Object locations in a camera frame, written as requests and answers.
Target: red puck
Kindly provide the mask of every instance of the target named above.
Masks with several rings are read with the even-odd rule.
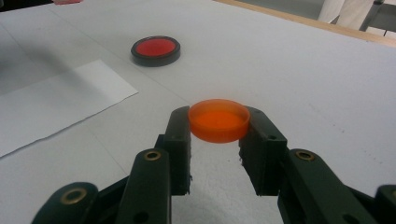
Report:
[[[156,35],[134,43],[131,52],[137,64],[148,67],[164,66],[180,57],[180,44],[172,37]]]

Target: white paper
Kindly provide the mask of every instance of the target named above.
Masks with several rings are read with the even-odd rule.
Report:
[[[137,93],[102,61],[0,95],[0,157]]]

